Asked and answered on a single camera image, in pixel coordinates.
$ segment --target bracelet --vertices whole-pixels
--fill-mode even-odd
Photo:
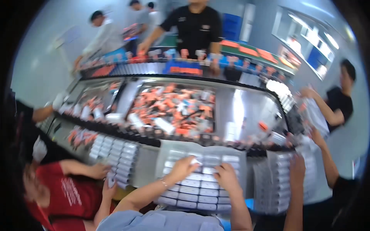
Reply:
[[[162,184],[167,188],[168,185],[166,184],[166,181],[163,178],[161,178],[160,180],[161,180]]]

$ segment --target red t-shirt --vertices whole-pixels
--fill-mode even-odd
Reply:
[[[102,188],[95,182],[65,176],[59,162],[38,167],[36,176],[50,190],[49,207],[41,208],[47,216],[94,219],[102,200]]]
[[[49,188],[50,203],[49,207],[38,207],[38,210],[35,203],[29,203],[34,217],[51,231],[83,231],[83,220],[93,220],[99,210],[102,188],[93,181],[79,181],[65,176],[59,162],[38,167],[36,175],[40,183]],[[48,222],[50,216],[54,217],[52,227]]]

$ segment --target gray t-shirt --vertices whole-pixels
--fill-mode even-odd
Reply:
[[[136,23],[138,24],[138,29],[141,28],[143,24],[146,24],[147,27],[149,26],[149,10],[147,8],[140,10],[138,12],[138,17]],[[139,35],[138,42],[142,42],[144,39],[146,39],[149,36],[149,28],[145,30],[143,33]]]
[[[215,217],[179,211],[121,211],[101,221],[96,231],[223,231]]]

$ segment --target black t-shirt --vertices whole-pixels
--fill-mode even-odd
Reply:
[[[46,133],[36,126],[35,122],[32,120],[33,108],[23,104],[18,100],[16,100],[16,105],[18,116],[23,113],[21,139],[24,144],[24,153],[26,154],[24,158],[26,160],[31,161],[33,159],[33,145],[39,136],[47,148],[47,154],[41,161],[41,164],[47,164],[64,159],[76,159],[67,150],[60,147],[56,142],[52,141]]]
[[[343,124],[345,124],[353,113],[352,98],[343,94],[339,87],[334,87],[333,89],[329,90],[326,95],[327,105],[330,107],[331,110],[333,110],[333,112],[335,112],[337,109],[340,109],[342,111],[344,116]],[[341,125],[330,126],[327,122],[327,126],[329,128],[329,132],[332,132]]]
[[[333,196],[330,199],[303,206],[303,230],[332,230],[332,224],[342,209],[348,205],[357,184],[357,180],[347,180],[339,177],[333,187]],[[280,215],[263,215],[256,223],[254,230],[282,231],[285,218],[285,213]]]
[[[210,7],[204,8],[199,14],[191,13],[188,6],[177,8],[161,24],[165,31],[169,31],[172,26],[177,26],[179,31],[177,51],[188,49],[189,58],[192,59],[197,59],[196,50],[209,53],[211,43],[222,41],[220,16]]]

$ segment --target worker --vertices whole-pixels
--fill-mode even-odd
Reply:
[[[122,57],[125,57],[126,51],[123,48],[122,34],[113,21],[103,15],[103,12],[99,10],[91,15],[90,21],[94,27],[99,27],[99,31],[95,38],[82,51],[82,55],[75,60],[75,69],[78,68],[82,59],[89,59],[98,51],[100,54],[103,54],[103,57],[116,54],[121,54]]]
[[[148,9],[149,9],[149,25],[147,35],[150,35],[154,31],[154,29],[163,22],[163,19],[162,14],[154,8],[154,3],[152,1],[148,3]],[[153,45],[156,46],[158,41],[161,41],[161,38],[154,41]]]
[[[288,40],[289,46],[298,54],[301,54],[301,44],[297,41],[297,36],[292,35]]]
[[[97,231],[124,230],[207,230],[221,231],[220,221],[213,216],[202,216],[194,210],[168,207],[163,210],[149,211],[141,214],[139,210],[157,199],[177,182],[184,180],[199,165],[191,164],[194,156],[178,160],[172,171],[162,179],[140,187],[124,197],[113,213],[102,220]],[[227,163],[216,166],[218,173],[214,177],[230,196],[231,230],[253,230],[248,208],[244,201],[243,190],[239,185],[234,168]]]
[[[149,33],[149,9],[145,8],[138,0],[131,0],[129,6],[134,10],[138,11],[136,19],[137,30],[132,33],[130,37],[138,36],[137,44],[140,44]]]
[[[302,155],[296,154],[293,156],[289,170],[290,202],[286,211],[284,230],[303,231],[303,182],[306,166]]]
[[[301,217],[301,209],[296,208],[296,212],[299,212],[299,216],[292,216],[290,223],[294,225],[295,228],[287,229],[286,225],[288,223],[288,214],[280,216],[262,216],[258,220],[255,226],[255,231],[282,231],[282,230],[303,230],[314,231],[314,230],[336,230],[333,228],[336,222],[341,220],[341,216],[344,216],[344,207],[349,204],[353,193],[356,191],[356,186],[359,184],[357,179],[345,179],[339,175],[338,169],[332,159],[329,148],[321,136],[320,132],[312,127],[310,133],[312,140],[321,149],[324,171],[327,184],[329,188],[333,190],[333,196],[325,201],[308,204],[303,206],[303,224],[302,220],[298,220]]]
[[[19,151],[19,163],[13,168],[20,176],[18,187],[30,213],[47,230],[95,231],[100,221],[114,210],[111,202],[116,184],[109,188],[106,180],[101,188],[93,180],[75,177],[103,179],[110,166],[100,163],[87,166],[76,160],[35,166],[23,159],[28,154],[22,144]]]
[[[76,159],[36,126],[37,123],[51,116],[54,111],[58,111],[64,103],[65,97],[65,93],[60,93],[51,105],[38,109],[33,109],[20,100],[16,100],[18,117],[22,115],[20,140],[24,142],[26,153],[29,154],[26,156],[27,161],[33,160],[35,164],[47,164],[58,160]]]
[[[189,52],[188,58],[197,59],[196,50],[205,50],[206,53],[220,54],[222,41],[221,19],[219,13],[207,6],[208,0],[189,0],[188,6],[175,9],[164,22],[139,46],[138,52],[147,52],[152,43],[172,26],[177,26],[177,51],[182,49]],[[219,60],[213,59],[211,70],[219,75]]]
[[[330,133],[344,125],[353,113],[351,92],[356,80],[356,70],[349,60],[343,60],[341,62],[340,70],[341,88],[334,87],[327,91],[327,100],[323,100],[320,95],[311,88],[303,88],[300,91],[301,97],[315,100],[326,119]]]

